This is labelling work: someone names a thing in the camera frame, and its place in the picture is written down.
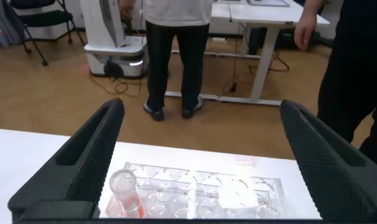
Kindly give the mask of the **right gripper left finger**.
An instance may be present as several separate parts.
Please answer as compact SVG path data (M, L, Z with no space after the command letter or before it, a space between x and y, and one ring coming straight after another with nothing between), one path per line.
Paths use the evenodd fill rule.
M91 219L124 118L122 100L104 103L11 197L15 222Z

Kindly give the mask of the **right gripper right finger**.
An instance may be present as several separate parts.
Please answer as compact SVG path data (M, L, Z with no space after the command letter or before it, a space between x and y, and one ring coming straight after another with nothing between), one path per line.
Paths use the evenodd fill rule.
M377 165L302 105L284 100L279 110L321 218L377 222Z

